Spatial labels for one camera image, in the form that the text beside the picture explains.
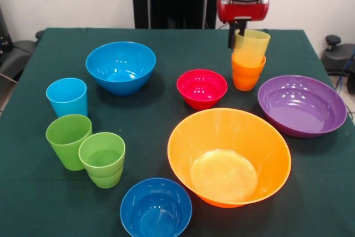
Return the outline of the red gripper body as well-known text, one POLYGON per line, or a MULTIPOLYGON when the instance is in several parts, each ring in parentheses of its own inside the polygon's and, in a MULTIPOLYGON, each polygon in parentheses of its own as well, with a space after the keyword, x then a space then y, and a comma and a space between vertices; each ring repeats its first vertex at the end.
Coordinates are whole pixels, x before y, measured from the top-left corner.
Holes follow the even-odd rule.
POLYGON ((270 0, 238 2, 233 0, 217 0, 217 16, 224 23, 241 19, 262 21, 266 18, 270 0))

